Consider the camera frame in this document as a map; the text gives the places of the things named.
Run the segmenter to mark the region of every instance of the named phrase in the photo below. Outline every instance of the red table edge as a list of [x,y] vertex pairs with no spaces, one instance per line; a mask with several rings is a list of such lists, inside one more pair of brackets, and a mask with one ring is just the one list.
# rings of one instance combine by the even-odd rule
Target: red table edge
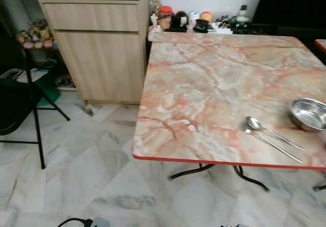
[[132,154],[138,160],[148,161],[164,161],[164,162],[188,162],[188,163],[203,163],[215,165],[231,165],[231,166],[247,166],[247,167],[270,167],[270,168],[291,168],[291,169],[308,169],[308,170],[326,170],[326,167],[309,167],[309,166],[287,166],[287,165],[271,165],[259,163],[244,163],[244,162],[217,162],[206,160],[191,160],[191,159],[174,159],[174,158],[160,158],[160,157],[140,157]]
[[324,46],[322,46],[319,42],[317,42],[317,40],[315,40],[314,42],[318,48],[320,48],[323,52],[326,53],[326,48]]

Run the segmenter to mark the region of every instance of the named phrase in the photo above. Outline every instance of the plush toy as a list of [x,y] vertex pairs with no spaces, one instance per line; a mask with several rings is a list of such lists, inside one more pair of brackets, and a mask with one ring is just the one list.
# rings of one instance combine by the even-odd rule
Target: plush toy
[[43,41],[50,39],[50,32],[48,28],[45,28],[43,30],[40,31],[41,34],[41,38]]

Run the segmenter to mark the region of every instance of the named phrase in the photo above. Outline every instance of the cabinet drawer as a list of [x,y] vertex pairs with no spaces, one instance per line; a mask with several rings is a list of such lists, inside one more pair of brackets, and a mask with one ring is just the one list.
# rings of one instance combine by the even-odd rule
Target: cabinet drawer
[[56,30],[138,31],[137,6],[120,4],[44,4]]

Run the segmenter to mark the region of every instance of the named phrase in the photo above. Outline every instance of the chair leg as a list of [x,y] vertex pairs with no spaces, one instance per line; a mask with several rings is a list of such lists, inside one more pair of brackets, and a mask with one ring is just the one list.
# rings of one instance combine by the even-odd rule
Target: chair leg
[[45,168],[45,163],[44,163],[42,139],[41,139],[41,132],[40,132],[40,123],[39,123],[39,117],[38,117],[37,110],[36,110],[35,106],[33,106],[33,114],[34,114],[34,121],[35,121],[35,127],[36,127],[37,142],[38,142],[38,145],[39,145],[41,168],[44,169]]
[[57,110],[60,112],[61,115],[64,116],[64,118],[67,120],[67,121],[70,121],[70,118],[46,95],[46,93],[41,90],[44,98]]

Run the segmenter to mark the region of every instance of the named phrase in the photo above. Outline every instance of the black cable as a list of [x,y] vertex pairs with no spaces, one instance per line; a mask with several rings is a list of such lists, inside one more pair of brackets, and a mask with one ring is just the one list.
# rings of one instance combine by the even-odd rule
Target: black cable
[[79,221],[82,222],[84,224],[84,227],[90,227],[93,220],[91,219],[81,219],[81,218],[68,218],[67,220],[63,221],[61,224],[58,225],[58,227],[63,226],[64,224],[66,224],[67,222],[70,221]]

